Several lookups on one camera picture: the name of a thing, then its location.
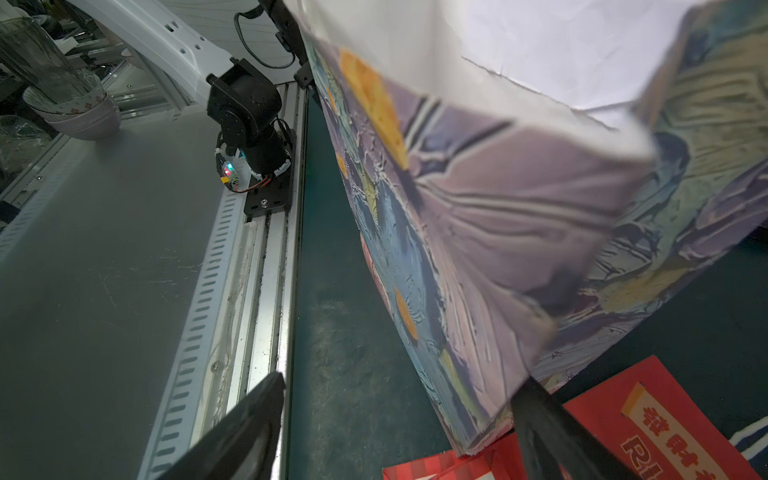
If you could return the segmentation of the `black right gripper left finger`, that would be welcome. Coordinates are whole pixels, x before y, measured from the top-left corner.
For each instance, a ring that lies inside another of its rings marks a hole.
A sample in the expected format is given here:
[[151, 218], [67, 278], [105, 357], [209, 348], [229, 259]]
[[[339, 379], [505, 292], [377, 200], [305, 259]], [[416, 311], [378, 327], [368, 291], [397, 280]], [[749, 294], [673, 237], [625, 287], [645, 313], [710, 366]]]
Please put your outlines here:
[[268, 374], [160, 479], [270, 478], [284, 398], [283, 374]]

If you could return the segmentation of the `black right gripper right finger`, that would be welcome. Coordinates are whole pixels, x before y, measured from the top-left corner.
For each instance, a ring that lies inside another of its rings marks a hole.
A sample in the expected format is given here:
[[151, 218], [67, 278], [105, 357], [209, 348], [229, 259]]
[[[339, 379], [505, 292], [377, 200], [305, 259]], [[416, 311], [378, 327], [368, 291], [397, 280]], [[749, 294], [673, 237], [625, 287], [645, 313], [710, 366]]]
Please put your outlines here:
[[511, 410], [529, 479], [636, 477], [534, 378], [512, 397]]

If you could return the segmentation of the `red paper bag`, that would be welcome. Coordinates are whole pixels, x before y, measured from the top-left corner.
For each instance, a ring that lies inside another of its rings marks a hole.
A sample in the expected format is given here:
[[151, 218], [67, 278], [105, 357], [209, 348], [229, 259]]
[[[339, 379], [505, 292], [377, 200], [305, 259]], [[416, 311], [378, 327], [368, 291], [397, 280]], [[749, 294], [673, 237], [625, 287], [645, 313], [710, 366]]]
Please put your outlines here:
[[[634, 479], [755, 479], [757, 473], [651, 356], [562, 404]], [[385, 479], [529, 479], [515, 428], [482, 452], [391, 466]]]

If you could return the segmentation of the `floral print paper bag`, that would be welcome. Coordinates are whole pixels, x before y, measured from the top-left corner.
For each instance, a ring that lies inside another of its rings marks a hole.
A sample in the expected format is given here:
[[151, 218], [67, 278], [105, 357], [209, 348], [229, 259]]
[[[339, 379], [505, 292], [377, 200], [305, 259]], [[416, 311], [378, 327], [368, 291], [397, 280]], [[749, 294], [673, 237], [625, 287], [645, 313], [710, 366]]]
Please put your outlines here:
[[369, 270], [453, 450], [767, 218], [763, 1], [291, 1]]

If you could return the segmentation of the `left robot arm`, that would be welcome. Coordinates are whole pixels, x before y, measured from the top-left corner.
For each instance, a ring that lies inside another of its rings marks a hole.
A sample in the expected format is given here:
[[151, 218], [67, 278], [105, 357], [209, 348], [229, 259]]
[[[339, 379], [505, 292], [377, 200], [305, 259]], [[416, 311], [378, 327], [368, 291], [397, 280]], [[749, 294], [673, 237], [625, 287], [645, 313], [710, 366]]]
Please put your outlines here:
[[220, 125], [230, 155], [252, 174], [285, 177], [293, 154], [275, 123], [282, 99], [275, 84], [245, 59], [207, 40], [159, 1], [76, 1], [74, 5], [159, 67]]

